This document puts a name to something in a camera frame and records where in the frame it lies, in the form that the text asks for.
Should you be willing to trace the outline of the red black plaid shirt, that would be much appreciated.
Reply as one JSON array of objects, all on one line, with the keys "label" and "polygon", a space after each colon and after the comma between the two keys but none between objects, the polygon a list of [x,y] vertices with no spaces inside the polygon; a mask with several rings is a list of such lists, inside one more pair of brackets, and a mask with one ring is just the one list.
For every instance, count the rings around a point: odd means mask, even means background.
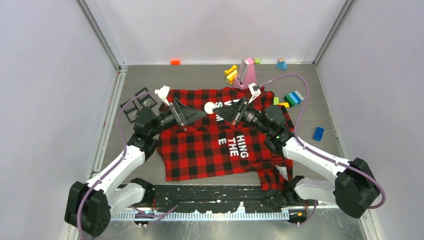
[{"label": "red black plaid shirt", "polygon": [[[172,89],[167,99],[204,110],[211,102],[217,108],[241,98],[248,89]],[[263,190],[283,190],[293,179],[293,161],[270,151],[266,135],[246,124],[231,125],[221,116],[206,114],[187,126],[172,126],[159,134],[157,153],[165,167],[165,180],[184,181],[247,172],[257,172]]]}]

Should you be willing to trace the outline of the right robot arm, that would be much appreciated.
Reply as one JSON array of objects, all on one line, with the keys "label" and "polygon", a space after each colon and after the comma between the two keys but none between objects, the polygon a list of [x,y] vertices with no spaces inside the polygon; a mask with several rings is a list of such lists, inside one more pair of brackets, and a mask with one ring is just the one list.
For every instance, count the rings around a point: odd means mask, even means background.
[{"label": "right robot arm", "polygon": [[265,134],[264,144],[270,151],[324,177],[324,180],[295,177],[285,192],[291,205],[299,205],[303,200],[327,202],[359,219],[368,209],[385,203],[386,194],[366,161],[337,157],[303,141],[289,127],[285,107],[271,105],[260,111],[242,98],[212,111],[233,126],[246,124]]}]

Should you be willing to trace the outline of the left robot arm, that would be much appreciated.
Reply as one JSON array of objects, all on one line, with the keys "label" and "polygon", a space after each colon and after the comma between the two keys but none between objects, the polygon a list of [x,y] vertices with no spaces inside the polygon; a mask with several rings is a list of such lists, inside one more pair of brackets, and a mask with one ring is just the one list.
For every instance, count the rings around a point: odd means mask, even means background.
[{"label": "left robot arm", "polygon": [[203,110],[182,104],[177,98],[156,115],[149,107],[137,111],[133,134],[123,150],[105,169],[86,182],[76,181],[69,189],[64,220],[77,228],[79,236],[96,238],[108,227],[111,218],[138,203],[153,202],[152,185],[140,178],[124,188],[119,185],[155,152],[159,133],[175,126],[185,127],[205,117]]}]

